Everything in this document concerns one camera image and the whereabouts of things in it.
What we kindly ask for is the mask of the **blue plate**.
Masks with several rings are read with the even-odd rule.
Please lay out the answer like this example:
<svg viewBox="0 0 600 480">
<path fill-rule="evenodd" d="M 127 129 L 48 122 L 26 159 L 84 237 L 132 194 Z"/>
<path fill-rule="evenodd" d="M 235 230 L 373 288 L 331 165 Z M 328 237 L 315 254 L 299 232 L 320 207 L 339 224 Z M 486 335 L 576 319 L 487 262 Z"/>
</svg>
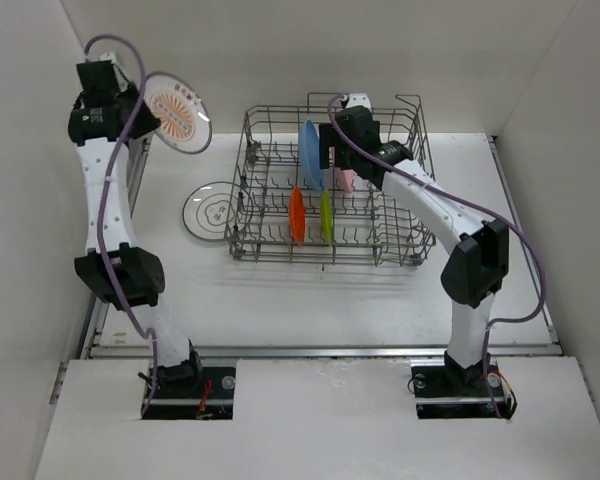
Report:
<svg viewBox="0 0 600 480">
<path fill-rule="evenodd" d="M 316 126 L 311 120 L 306 120 L 299 128 L 298 156 L 309 186 L 322 192 L 324 176 L 320 163 L 320 141 Z"/>
</svg>

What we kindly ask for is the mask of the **white plate brown floral pattern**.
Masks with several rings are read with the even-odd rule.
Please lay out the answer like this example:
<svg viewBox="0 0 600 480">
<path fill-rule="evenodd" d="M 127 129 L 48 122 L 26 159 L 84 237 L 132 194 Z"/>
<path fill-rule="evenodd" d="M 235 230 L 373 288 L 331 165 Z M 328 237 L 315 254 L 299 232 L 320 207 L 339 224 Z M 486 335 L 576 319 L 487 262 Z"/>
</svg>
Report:
<svg viewBox="0 0 600 480">
<path fill-rule="evenodd" d="M 161 122 L 156 135 L 171 149 L 198 155 L 209 147 L 213 134 L 210 112 L 180 77 L 163 71 L 149 73 L 144 99 Z"/>
</svg>

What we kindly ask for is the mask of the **pink plate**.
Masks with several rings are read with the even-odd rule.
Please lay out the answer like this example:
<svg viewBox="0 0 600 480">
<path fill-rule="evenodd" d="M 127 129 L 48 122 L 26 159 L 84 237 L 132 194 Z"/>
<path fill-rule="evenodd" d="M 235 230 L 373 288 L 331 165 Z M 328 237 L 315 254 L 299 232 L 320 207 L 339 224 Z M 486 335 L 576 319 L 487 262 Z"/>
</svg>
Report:
<svg viewBox="0 0 600 480">
<path fill-rule="evenodd" d="M 355 189 L 355 172 L 350 168 L 347 152 L 344 148 L 331 146 L 327 150 L 329 167 L 336 186 L 347 193 Z"/>
</svg>

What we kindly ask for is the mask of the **small green plate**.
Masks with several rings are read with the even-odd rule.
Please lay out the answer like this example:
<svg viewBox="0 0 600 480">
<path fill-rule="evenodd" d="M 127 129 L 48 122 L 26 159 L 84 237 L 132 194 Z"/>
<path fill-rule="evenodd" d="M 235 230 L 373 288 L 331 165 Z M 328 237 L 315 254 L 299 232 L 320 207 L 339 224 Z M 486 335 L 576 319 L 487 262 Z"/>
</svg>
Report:
<svg viewBox="0 0 600 480">
<path fill-rule="evenodd" d="M 320 196 L 320 222 L 322 234 L 328 245 L 333 243 L 333 218 L 329 191 L 324 189 Z"/>
</svg>

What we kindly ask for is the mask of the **small orange plate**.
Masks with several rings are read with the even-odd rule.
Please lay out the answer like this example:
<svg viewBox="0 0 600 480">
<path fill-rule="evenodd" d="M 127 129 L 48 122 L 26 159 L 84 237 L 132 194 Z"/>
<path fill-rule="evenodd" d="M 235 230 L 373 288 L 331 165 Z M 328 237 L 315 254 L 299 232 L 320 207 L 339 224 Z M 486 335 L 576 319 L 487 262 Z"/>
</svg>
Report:
<svg viewBox="0 0 600 480">
<path fill-rule="evenodd" d="M 289 226 L 293 241 L 296 244 L 302 244 L 305 241 L 306 234 L 306 211 L 302 191 L 299 187 L 294 187 L 291 191 Z"/>
</svg>

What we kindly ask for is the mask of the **white plate teal quatrefoil design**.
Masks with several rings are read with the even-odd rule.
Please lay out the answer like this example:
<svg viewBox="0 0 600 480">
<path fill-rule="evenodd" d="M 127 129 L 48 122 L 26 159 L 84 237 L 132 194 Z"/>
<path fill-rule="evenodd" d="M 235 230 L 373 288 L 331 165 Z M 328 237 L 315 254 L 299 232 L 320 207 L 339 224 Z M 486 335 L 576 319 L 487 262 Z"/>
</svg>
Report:
<svg viewBox="0 0 600 480">
<path fill-rule="evenodd" d="M 181 209 L 186 232 L 204 242 L 225 242 L 243 233 L 253 217 L 253 200 L 239 185 L 210 182 L 189 194 Z"/>
</svg>

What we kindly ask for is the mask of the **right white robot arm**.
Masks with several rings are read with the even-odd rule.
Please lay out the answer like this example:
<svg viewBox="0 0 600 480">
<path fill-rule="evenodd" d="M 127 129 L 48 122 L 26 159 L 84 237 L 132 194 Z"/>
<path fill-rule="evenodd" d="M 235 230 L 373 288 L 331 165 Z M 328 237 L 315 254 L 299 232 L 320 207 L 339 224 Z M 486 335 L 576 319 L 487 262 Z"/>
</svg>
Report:
<svg viewBox="0 0 600 480">
<path fill-rule="evenodd" d="M 448 254 L 440 275 L 452 302 L 443 381 L 450 391 L 467 393 L 488 375 L 485 336 L 495 294 L 509 270 L 508 227 L 453 200 L 401 143 L 383 143 L 369 108 L 330 106 L 328 116 L 345 149 L 342 164 L 406 207 Z"/>
</svg>

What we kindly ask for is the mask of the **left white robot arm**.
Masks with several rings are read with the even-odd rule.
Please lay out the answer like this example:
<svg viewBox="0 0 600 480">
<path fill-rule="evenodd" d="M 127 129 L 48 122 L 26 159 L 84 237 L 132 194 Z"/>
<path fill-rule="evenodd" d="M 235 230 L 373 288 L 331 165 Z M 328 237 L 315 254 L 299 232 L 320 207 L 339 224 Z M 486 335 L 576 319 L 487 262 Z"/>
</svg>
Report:
<svg viewBox="0 0 600 480">
<path fill-rule="evenodd" d="M 191 341 L 162 311 L 164 268 L 134 232 L 128 166 L 137 148 L 149 146 L 154 136 L 180 153 L 203 152 L 211 141 L 210 113 L 190 85 L 166 72 L 152 72 L 136 85 L 104 55 L 78 64 L 77 73 L 82 91 L 68 133 L 84 176 L 89 226 L 85 253 L 75 258 L 74 269 L 150 344 L 153 369 L 145 380 L 151 393 L 193 396 L 203 387 L 203 369 Z"/>
</svg>

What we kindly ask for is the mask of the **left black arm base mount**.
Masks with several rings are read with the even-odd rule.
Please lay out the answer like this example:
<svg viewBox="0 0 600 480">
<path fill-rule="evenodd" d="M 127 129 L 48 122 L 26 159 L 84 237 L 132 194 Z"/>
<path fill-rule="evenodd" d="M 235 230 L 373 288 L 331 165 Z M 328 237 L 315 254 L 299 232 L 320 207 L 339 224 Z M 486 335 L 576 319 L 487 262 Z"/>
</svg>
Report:
<svg viewBox="0 0 600 480">
<path fill-rule="evenodd" d="M 232 420 L 236 366 L 203 366 L 198 373 L 169 375 L 159 368 L 156 385 L 146 381 L 140 414 L 143 420 Z"/>
</svg>

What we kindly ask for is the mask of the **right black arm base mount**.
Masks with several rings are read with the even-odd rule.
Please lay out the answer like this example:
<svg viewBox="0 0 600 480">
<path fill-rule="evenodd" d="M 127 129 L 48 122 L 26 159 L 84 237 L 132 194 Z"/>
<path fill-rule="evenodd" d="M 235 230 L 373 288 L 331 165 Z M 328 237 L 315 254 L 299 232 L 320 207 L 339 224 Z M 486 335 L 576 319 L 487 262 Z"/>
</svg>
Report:
<svg viewBox="0 0 600 480">
<path fill-rule="evenodd" d="M 408 387 L 415 397 L 415 409 L 420 420 L 490 419 L 510 420 L 518 402 L 491 361 L 488 376 L 481 366 L 471 368 L 467 380 L 444 363 L 420 361 L 411 364 L 412 378 Z"/>
</svg>

